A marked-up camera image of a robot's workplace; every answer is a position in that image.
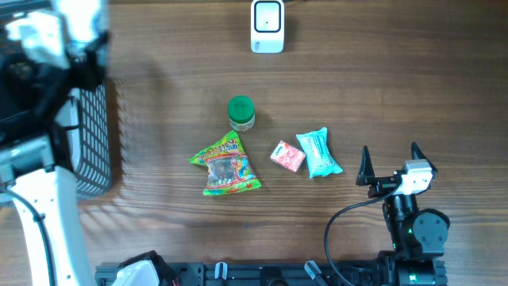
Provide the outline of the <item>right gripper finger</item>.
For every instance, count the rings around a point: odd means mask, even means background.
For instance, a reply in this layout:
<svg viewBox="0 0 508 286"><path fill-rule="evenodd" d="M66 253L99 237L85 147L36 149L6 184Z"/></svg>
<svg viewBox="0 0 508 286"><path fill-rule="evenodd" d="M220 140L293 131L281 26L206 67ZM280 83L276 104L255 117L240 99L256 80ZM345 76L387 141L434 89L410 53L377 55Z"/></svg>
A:
<svg viewBox="0 0 508 286"><path fill-rule="evenodd" d="M375 172L371 162L371 155L366 145L363 147L362 150L362 160L356 181L357 182L375 181Z"/></svg>
<svg viewBox="0 0 508 286"><path fill-rule="evenodd" d="M413 160L426 160L429 166L431 167L432 173L437 173L437 168L435 165L427 158L427 156L421 151L418 143L413 141L410 146L411 156Z"/></svg>

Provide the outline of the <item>teal tissue pack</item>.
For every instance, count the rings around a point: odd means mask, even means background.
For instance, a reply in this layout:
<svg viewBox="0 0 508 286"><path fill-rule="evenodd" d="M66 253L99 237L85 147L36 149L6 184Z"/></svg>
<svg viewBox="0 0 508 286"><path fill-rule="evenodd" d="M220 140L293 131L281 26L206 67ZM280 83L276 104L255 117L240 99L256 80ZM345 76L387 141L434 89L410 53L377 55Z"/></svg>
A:
<svg viewBox="0 0 508 286"><path fill-rule="evenodd" d="M341 174L342 167L332 157L327 145L328 129L323 127L309 133L297 134L296 138L306 154L310 178Z"/></svg>

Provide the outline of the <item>red pink candy box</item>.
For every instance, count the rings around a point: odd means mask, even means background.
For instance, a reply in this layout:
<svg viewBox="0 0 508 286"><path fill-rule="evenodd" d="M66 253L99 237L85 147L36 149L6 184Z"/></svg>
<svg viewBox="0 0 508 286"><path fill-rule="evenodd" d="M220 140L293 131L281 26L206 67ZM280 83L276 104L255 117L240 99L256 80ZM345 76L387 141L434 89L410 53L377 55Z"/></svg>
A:
<svg viewBox="0 0 508 286"><path fill-rule="evenodd" d="M292 172L297 172L305 160L306 154L293 145L280 141L270 155L270 159Z"/></svg>

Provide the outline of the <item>Haribo gummy candy bag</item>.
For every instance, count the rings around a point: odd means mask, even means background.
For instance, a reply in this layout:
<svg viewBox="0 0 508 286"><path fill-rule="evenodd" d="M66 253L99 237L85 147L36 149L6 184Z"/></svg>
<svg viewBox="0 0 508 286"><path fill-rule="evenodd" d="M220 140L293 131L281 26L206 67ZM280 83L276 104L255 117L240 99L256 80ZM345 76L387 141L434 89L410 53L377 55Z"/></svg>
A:
<svg viewBox="0 0 508 286"><path fill-rule="evenodd" d="M262 187L234 130L187 161L208 169L203 195L229 195Z"/></svg>

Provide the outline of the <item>green lid jar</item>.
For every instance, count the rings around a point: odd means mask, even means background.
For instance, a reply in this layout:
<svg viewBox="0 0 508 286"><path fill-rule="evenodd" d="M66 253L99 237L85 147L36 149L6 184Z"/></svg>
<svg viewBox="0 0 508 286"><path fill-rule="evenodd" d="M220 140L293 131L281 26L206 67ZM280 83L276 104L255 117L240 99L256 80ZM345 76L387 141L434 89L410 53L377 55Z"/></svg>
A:
<svg viewBox="0 0 508 286"><path fill-rule="evenodd" d="M228 103L229 124L237 132L251 129L256 120L254 102L246 95L233 97Z"/></svg>

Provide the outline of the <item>white blue sachet pack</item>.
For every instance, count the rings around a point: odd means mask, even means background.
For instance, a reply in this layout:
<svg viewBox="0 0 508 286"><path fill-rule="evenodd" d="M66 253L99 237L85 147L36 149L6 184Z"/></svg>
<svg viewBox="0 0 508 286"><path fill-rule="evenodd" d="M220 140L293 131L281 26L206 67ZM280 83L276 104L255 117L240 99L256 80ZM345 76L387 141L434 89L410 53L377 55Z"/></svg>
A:
<svg viewBox="0 0 508 286"><path fill-rule="evenodd" d="M71 44L85 48L110 29L109 0L51 0L52 8L63 15Z"/></svg>

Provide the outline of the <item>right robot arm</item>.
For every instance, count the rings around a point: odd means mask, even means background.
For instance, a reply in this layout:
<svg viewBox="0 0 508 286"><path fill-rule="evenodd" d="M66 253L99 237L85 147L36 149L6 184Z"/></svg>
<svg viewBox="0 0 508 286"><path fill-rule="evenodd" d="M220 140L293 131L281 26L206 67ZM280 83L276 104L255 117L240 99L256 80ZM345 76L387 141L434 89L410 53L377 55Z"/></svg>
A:
<svg viewBox="0 0 508 286"><path fill-rule="evenodd" d="M368 186L370 199L383 201L383 217L391 235L393 249L381 251L373 261L372 285L446 285L448 278L445 254L450 220L446 214L432 208L421 209L417 196L431 188L437 168L420 150L411 144L411 159L392 176L377 176L368 147L362 151L362 161L356 184Z"/></svg>

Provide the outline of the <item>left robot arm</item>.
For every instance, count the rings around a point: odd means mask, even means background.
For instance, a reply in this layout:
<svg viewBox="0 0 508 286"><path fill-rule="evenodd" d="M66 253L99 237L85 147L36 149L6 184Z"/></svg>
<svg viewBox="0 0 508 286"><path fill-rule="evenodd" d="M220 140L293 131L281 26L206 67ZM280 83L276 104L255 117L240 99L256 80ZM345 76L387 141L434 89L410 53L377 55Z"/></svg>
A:
<svg viewBox="0 0 508 286"><path fill-rule="evenodd" d="M176 275L153 251L93 272L78 202L112 184L105 68L108 36L68 68L24 54L1 59L1 193L17 209L36 285L165 285Z"/></svg>

